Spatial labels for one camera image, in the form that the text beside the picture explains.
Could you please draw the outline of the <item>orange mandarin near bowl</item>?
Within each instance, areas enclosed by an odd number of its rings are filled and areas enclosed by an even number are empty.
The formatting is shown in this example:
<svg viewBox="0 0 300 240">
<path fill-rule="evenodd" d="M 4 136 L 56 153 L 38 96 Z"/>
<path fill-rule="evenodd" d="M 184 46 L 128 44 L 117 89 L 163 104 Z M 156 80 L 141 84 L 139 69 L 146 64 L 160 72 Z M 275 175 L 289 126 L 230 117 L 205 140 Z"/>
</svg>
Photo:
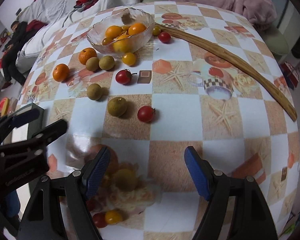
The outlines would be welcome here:
<svg viewBox="0 0 300 240">
<path fill-rule="evenodd" d="M 78 60 L 82 65 L 86 65 L 86 62 L 92 57 L 97 57 L 96 50 L 94 48 L 85 48 L 80 51 Z"/>
</svg>

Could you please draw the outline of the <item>orange in bowl right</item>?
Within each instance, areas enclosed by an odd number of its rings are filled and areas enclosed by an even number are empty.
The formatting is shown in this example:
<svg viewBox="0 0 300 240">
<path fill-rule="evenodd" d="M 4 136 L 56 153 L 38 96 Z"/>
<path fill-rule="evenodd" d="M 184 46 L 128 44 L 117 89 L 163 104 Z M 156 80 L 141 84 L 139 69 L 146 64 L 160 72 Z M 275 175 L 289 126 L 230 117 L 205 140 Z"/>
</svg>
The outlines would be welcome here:
<svg viewBox="0 0 300 240">
<path fill-rule="evenodd" d="M 143 23 L 134 23 L 128 29 L 128 35 L 133 36 L 144 32 L 147 27 Z"/>
</svg>

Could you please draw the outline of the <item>orange in bowl left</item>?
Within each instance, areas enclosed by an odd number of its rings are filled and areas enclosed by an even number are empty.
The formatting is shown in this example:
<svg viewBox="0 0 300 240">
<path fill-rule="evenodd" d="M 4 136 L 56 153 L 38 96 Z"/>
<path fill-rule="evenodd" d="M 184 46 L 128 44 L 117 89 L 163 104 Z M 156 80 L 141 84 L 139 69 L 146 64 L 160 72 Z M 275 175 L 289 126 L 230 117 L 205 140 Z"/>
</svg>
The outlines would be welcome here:
<svg viewBox="0 0 300 240">
<path fill-rule="evenodd" d="M 120 26 L 112 25 L 106 29 L 105 36 L 106 36 L 106 38 L 113 40 L 113 39 L 117 38 L 118 36 L 120 36 L 122 31 L 123 30 Z"/>
</svg>

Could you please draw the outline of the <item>red tomato with stem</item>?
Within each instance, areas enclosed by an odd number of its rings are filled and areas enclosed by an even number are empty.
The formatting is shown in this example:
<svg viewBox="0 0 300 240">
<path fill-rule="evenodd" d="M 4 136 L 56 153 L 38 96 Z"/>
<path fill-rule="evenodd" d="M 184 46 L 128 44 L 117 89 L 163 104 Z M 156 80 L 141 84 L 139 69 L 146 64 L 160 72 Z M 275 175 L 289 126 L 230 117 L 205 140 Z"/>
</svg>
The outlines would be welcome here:
<svg viewBox="0 0 300 240">
<path fill-rule="evenodd" d="M 133 75 L 136 75 L 136 73 L 131 73 L 128 69 L 123 69 L 115 75 L 115 80 L 117 83 L 122 85 L 127 85 L 132 81 Z"/>
</svg>

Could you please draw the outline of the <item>white tray box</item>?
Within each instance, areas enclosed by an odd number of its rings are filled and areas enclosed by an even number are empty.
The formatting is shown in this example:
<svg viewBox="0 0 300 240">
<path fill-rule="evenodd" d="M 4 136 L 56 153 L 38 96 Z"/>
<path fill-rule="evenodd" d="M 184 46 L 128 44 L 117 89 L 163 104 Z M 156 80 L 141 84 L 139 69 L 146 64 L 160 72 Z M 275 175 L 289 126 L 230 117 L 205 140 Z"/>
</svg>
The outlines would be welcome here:
<svg viewBox="0 0 300 240">
<path fill-rule="evenodd" d="M 30 103 L 24 107 L 21 107 L 21 109 L 17 110 L 13 115 L 19 116 L 33 109 L 38 111 L 38 118 L 29 122 L 28 124 L 24 124 L 21 127 L 14 128 L 12 131 L 11 142 L 19 142 L 30 139 L 34 134 L 42 129 L 44 109 L 35 103 Z"/>
</svg>

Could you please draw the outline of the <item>olive tomato behind bowl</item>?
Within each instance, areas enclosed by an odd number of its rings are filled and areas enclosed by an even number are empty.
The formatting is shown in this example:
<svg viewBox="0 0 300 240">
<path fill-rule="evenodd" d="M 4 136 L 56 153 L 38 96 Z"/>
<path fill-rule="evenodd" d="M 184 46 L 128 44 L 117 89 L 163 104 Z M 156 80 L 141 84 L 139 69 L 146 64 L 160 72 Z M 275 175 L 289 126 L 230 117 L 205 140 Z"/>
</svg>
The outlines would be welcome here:
<svg viewBox="0 0 300 240">
<path fill-rule="evenodd" d="M 153 36 L 158 36 L 160 33 L 161 33 L 161 29 L 160 29 L 159 26 L 156 25 L 156 26 L 153 28 L 152 35 L 153 35 Z"/>
</svg>

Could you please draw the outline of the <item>yellow-brown fruit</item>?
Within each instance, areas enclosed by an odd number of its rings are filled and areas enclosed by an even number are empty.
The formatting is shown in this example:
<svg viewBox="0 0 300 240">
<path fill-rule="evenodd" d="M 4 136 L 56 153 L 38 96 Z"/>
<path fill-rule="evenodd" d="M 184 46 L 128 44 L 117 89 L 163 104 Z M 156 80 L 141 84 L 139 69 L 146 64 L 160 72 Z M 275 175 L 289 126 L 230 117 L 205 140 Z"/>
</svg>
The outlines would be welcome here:
<svg viewBox="0 0 300 240">
<path fill-rule="evenodd" d="M 118 189 L 120 189 L 121 191 L 130 192 L 130 191 L 135 190 L 135 188 L 138 184 L 138 179 L 133 170 L 124 168 L 124 169 L 118 170 L 114 174 L 114 183 L 115 183 L 115 186 Z"/>
</svg>

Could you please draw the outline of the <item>yellow fruit in bowl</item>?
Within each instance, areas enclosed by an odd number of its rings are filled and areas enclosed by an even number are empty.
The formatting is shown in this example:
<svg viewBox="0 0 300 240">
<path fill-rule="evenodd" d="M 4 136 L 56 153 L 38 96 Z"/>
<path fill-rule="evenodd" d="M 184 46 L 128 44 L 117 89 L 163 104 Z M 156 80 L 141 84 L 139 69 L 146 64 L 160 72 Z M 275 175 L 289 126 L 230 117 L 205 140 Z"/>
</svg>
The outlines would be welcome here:
<svg viewBox="0 0 300 240">
<path fill-rule="evenodd" d="M 113 43 L 113 49 L 116 53 L 130 53 L 133 51 L 133 46 L 129 39 L 124 38 Z"/>
</svg>

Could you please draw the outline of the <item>large brown longan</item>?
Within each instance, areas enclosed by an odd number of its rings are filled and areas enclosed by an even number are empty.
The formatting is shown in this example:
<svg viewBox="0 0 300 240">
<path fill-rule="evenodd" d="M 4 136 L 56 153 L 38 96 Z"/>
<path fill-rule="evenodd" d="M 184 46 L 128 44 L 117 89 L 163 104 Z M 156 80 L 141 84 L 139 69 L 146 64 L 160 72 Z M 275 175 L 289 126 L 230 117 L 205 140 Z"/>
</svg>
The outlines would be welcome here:
<svg viewBox="0 0 300 240">
<path fill-rule="evenodd" d="M 109 100 L 107 109 L 111 116 L 122 116 L 127 110 L 128 104 L 125 98 L 115 97 Z"/>
</svg>

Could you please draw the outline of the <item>red tomato at bottom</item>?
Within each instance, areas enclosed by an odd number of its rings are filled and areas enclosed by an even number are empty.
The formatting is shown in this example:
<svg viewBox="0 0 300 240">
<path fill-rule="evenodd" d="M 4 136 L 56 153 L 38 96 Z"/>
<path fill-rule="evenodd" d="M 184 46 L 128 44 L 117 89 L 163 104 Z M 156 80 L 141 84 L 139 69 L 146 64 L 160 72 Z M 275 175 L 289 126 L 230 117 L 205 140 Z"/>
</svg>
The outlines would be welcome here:
<svg viewBox="0 0 300 240">
<path fill-rule="evenodd" d="M 97 228 L 105 228 L 108 224 L 106 222 L 106 213 L 99 212 L 93 215 L 93 222 Z"/>
</svg>

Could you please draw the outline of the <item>longan beside mandarin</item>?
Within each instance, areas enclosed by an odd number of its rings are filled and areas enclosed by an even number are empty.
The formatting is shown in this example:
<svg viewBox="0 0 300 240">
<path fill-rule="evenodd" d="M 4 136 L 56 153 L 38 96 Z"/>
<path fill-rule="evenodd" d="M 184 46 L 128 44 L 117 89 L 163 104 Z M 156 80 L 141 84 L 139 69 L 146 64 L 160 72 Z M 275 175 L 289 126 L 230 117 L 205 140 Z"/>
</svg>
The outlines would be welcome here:
<svg viewBox="0 0 300 240">
<path fill-rule="evenodd" d="M 99 59 L 98 57 L 91 57 L 90 59 L 88 59 L 86 61 L 85 64 L 87 70 L 89 70 L 90 72 L 95 72 L 98 70 L 99 68 Z"/>
<path fill-rule="evenodd" d="M 99 67 L 102 70 L 111 70 L 115 66 L 115 60 L 112 56 L 104 56 L 99 61 Z"/>
</svg>

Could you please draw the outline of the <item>long wooden stick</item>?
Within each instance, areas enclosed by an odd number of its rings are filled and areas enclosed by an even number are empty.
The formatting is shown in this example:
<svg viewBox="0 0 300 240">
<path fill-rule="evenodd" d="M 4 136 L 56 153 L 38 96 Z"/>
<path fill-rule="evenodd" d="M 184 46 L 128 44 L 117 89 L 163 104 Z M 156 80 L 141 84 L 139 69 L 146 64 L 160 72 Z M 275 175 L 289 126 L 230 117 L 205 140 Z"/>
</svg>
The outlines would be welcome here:
<svg viewBox="0 0 300 240">
<path fill-rule="evenodd" d="M 161 24 L 156 23 L 161 30 L 167 31 L 171 36 L 185 40 L 191 44 L 194 44 L 202 49 L 213 53 L 217 57 L 224 59 L 231 63 L 234 67 L 238 68 L 245 74 L 249 75 L 255 79 L 262 87 L 271 95 L 271 97 L 285 110 L 285 112 L 290 116 L 292 121 L 297 120 L 297 112 L 286 96 L 270 81 L 263 77 L 258 71 L 256 71 L 250 64 L 244 61 L 239 56 L 233 54 L 232 52 L 226 50 L 225 48 L 219 46 L 216 43 L 210 42 L 204 38 L 186 33 L 184 31 L 166 27 Z"/>
</svg>

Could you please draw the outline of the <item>red cherry tomato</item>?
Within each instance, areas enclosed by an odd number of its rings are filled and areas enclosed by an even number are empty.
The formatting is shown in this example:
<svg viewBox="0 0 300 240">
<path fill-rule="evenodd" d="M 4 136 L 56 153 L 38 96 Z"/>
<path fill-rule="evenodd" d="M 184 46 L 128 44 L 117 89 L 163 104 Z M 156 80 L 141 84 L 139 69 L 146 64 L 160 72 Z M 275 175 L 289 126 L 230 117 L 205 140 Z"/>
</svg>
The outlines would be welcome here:
<svg viewBox="0 0 300 240">
<path fill-rule="evenodd" d="M 142 106 L 137 113 L 138 120 L 141 122 L 151 122 L 155 116 L 155 109 L 151 106 Z"/>
</svg>

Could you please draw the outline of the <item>clear glass fruit bowl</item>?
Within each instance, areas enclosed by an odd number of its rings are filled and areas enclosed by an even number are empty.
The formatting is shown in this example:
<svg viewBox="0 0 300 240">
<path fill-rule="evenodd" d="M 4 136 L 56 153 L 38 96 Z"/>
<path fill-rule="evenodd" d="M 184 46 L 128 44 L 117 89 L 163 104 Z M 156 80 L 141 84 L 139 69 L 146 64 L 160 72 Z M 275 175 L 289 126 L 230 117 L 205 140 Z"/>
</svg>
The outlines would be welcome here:
<svg viewBox="0 0 300 240">
<path fill-rule="evenodd" d="M 121 57 L 146 45 L 154 26 L 151 14 L 127 8 L 95 23 L 87 33 L 87 40 L 99 53 Z"/>
</svg>

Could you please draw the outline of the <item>yellow tomato at bottom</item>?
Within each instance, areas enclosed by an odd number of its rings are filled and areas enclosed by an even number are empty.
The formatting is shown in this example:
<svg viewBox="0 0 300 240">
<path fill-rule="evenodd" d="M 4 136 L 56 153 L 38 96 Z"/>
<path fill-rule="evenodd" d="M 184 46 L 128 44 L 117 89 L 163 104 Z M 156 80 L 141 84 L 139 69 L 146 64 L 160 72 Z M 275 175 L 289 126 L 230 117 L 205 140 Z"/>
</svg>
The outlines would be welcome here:
<svg viewBox="0 0 300 240">
<path fill-rule="evenodd" d="M 121 223 L 123 220 L 123 215 L 119 210 L 109 210 L 105 214 L 105 221 L 107 224 L 113 225 Z"/>
</svg>

